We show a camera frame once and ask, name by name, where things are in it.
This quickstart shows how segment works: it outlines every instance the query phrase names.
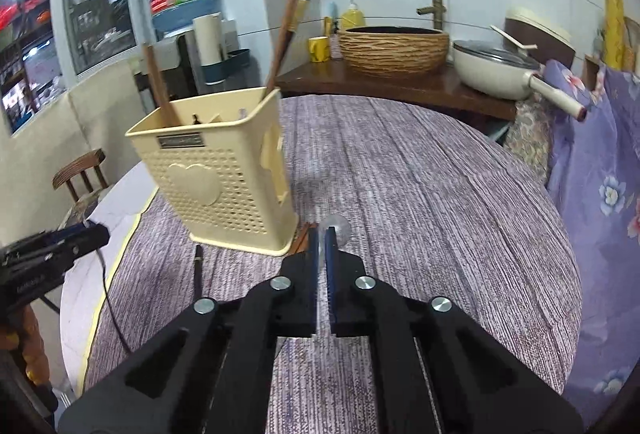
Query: cream plastic basket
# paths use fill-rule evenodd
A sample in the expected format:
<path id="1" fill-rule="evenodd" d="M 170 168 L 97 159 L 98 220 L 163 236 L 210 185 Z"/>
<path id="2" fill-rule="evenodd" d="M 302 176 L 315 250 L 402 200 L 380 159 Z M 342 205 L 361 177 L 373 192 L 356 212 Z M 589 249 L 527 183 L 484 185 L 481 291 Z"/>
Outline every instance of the cream plastic basket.
<path id="1" fill-rule="evenodd" d="M 287 253 L 298 226 L 282 154 L 280 91 L 206 94 L 172 102 L 182 122 L 159 128 L 156 109 L 129 129 L 138 155 L 191 239 L 267 255 Z"/>

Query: yellow cup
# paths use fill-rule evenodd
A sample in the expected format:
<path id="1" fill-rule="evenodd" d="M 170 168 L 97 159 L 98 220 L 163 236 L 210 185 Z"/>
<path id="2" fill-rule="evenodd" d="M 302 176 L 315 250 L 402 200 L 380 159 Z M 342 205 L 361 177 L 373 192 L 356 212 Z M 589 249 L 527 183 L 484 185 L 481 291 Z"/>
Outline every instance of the yellow cup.
<path id="1" fill-rule="evenodd" d="M 329 37 L 313 37 L 309 39 L 308 43 L 312 62 L 327 62 L 331 58 Z"/>

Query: faucet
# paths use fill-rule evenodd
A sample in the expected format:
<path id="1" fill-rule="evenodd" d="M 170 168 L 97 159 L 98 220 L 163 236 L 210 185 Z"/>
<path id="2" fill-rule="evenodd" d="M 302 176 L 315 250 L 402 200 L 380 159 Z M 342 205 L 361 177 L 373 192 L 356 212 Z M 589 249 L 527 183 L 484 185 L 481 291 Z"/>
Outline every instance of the faucet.
<path id="1" fill-rule="evenodd" d="M 444 25 L 444 13 L 447 8 L 442 4 L 442 0 L 432 0 L 433 6 L 427 8 L 418 8 L 415 13 L 418 15 L 426 15 L 427 13 L 433 13 L 433 29 L 442 31 Z"/>

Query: wash basin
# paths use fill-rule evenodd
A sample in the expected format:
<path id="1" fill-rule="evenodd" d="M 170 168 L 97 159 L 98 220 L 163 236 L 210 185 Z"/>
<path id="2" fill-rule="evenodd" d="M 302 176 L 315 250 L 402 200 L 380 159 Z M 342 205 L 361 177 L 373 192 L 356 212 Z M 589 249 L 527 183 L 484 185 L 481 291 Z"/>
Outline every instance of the wash basin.
<path id="1" fill-rule="evenodd" d="M 338 32 L 340 51 L 354 69 L 379 77 L 424 74 L 444 64 L 449 35 L 409 26 L 362 26 Z"/>

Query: floral bedsheet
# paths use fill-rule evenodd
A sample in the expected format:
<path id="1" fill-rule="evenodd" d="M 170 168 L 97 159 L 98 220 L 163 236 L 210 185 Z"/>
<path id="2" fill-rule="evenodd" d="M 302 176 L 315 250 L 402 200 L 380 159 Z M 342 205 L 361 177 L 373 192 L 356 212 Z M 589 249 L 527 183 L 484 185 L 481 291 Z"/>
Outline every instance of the floral bedsheet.
<path id="1" fill-rule="evenodd" d="M 552 121 L 548 191 L 574 248 L 582 324 L 564 397 L 585 425 L 604 412 L 640 358 L 640 78 L 602 66 L 594 91 L 562 64 L 546 80 L 588 107 Z"/>

